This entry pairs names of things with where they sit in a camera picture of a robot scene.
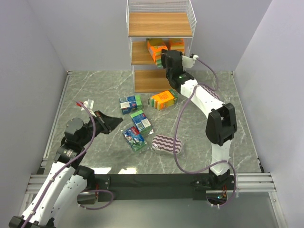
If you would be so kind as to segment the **orange sponge pack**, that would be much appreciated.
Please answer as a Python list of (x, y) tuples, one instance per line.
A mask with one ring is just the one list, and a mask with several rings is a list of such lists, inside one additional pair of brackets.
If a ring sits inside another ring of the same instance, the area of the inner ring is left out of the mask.
[(185, 54), (185, 41), (183, 38), (170, 38), (169, 50), (177, 50)]
[(149, 38), (147, 39), (148, 51), (158, 68), (162, 68), (162, 51), (168, 50), (165, 42), (161, 38)]
[(170, 89), (150, 97), (148, 105), (157, 110), (163, 110), (176, 104), (177, 100), (178, 94), (173, 89)]

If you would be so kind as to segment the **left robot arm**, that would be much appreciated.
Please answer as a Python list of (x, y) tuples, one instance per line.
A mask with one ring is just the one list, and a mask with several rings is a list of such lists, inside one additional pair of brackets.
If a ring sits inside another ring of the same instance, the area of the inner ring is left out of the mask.
[(65, 136), (45, 182), (22, 215), (12, 217), (10, 228), (55, 228), (81, 192), (97, 195), (94, 170), (81, 166), (80, 162), (93, 139), (100, 133), (111, 133), (123, 119), (100, 111), (90, 112), (89, 116), (88, 123), (80, 118), (67, 122)]

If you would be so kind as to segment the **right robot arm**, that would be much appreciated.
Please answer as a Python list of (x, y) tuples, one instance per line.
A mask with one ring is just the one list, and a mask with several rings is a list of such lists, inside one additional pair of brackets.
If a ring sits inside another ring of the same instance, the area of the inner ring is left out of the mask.
[(199, 83), (185, 68), (191, 68), (199, 57), (192, 54), (184, 56), (177, 50), (161, 51), (161, 65), (166, 70), (166, 78), (170, 86), (180, 95), (187, 98), (187, 103), (193, 102), (206, 116), (206, 136), (211, 142), (211, 165), (195, 173), (201, 176), (195, 185), (207, 190), (221, 189), (229, 183), (235, 183), (235, 177), (230, 175), (233, 168), (229, 162), (232, 140), (237, 132), (235, 107), (231, 103), (223, 103), (215, 97), (215, 90)]

